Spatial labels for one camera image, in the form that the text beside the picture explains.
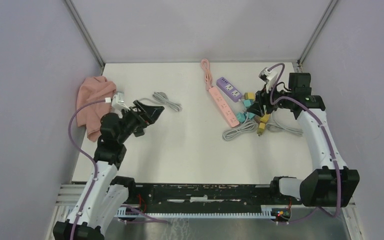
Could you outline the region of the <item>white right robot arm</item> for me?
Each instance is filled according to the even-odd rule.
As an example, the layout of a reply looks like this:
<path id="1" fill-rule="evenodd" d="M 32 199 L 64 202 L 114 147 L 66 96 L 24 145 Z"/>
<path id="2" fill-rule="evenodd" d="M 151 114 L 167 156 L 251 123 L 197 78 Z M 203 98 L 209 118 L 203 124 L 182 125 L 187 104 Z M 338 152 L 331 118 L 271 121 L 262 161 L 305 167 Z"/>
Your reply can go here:
<path id="1" fill-rule="evenodd" d="M 306 139 L 313 171 L 303 180 L 275 177 L 274 187 L 268 191 L 269 199 L 282 204 L 294 197 L 306 207 L 346 207 L 360 175 L 347 166 L 332 139 L 326 106 L 321 96 L 312 94 L 310 73 L 291 73 L 288 90 L 277 89 L 277 76 L 269 70 L 260 73 L 265 85 L 255 93 L 255 101 L 247 112 L 263 117 L 273 115 L 278 109 L 290 110 Z"/>

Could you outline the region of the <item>purple power strip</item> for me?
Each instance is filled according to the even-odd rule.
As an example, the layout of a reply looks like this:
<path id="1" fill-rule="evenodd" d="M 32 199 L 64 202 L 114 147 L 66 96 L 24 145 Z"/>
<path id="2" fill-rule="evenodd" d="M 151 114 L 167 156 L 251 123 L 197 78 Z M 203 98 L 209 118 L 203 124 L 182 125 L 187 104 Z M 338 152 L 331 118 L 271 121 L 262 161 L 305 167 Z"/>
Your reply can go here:
<path id="1" fill-rule="evenodd" d="M 243 94 L 225 77 L 216 80 L 216 85 L 225 93 L 233 102 L 237 103 L 242 100 Z"/>

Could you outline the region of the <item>pink power strip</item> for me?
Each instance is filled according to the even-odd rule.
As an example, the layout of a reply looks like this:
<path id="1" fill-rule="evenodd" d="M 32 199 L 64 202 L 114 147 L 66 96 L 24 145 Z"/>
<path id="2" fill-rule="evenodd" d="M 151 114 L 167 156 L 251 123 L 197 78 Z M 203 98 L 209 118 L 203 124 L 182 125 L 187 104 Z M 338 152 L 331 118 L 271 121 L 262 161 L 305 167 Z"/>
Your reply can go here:
<path id="1" fill-rule="evenodd" d="M 227 101 L 224 99 L 220 91 L 216 87 L 211 87 L 208 90 L 212 99 L 216 103 L 218 109 L 221 112 L 221 115 L 229 125 L 229 127 L 234 128 L 240 125 L 240 122 L 237 120 L 236 115 L 228 105 Z"/>

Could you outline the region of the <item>yellow usb charger plug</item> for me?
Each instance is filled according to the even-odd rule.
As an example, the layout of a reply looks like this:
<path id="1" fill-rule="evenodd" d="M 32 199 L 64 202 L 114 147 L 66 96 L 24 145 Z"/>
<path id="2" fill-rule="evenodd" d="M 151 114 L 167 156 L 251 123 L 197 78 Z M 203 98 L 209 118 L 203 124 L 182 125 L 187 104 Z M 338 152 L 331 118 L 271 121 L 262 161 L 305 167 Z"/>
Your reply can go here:
<path id="1" fill-rule="evenodd" d="M 255 93 L 254 92 L 245 92 L 243 97 L 245 100 L 254 101 L 255 100 Z"/>

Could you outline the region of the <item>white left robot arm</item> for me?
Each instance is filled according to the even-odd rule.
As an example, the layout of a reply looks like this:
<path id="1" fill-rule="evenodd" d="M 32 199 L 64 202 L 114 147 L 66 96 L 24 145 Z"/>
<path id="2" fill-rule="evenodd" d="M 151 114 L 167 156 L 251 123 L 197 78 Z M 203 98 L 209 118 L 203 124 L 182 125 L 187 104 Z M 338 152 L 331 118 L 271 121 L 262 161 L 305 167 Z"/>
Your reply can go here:
<path id="1" fill-rule="evenodd" d="M 163 106 L 151 106 L 135 100 L 122 115 L 109 112 L 100 119 L 100 137 L 94 156 L 80 147 L 93 165 L 89 179 L 72 212 L 64 221 L 57 221 L 52 234 L 56 240 L 103 240 L 107 229 L 123 203 L 136 200 L 138 191 L 133 178 L 117 172 L 126 155 L 125 141 L 144 134 L 154 124 Z"/>

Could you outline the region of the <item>teal usb charger plug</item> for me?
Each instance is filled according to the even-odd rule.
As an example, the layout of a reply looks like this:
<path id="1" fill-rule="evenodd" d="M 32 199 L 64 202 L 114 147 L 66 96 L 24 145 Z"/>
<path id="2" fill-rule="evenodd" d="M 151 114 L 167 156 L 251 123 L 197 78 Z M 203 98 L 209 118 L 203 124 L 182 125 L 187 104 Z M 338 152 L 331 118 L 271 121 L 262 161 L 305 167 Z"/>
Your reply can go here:
<path id="1" fill-rule="evenodd" d="M 243 101 L 243 105 L 245 106 L 245 108 L 249 108 L 252 104 L 253 104 L 253 101 L 250 99 L 245 99 Z"/>

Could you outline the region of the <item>teal charger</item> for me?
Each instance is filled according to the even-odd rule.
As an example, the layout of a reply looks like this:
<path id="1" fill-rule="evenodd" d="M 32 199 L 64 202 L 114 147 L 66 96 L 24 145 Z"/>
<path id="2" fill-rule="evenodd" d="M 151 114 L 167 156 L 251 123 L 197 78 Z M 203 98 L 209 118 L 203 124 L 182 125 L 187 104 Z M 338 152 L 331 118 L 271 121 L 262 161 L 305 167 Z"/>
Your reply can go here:
<path id="1" fill-rule="evenodd" d="M 247 117 L 246 117 L 246 114 L 243 113 L 243 112 L 238 112 L 236 115 L 235 115 L 236 119 L 241 123 L 243 124 L 246 120 L 247 120 Z"/>

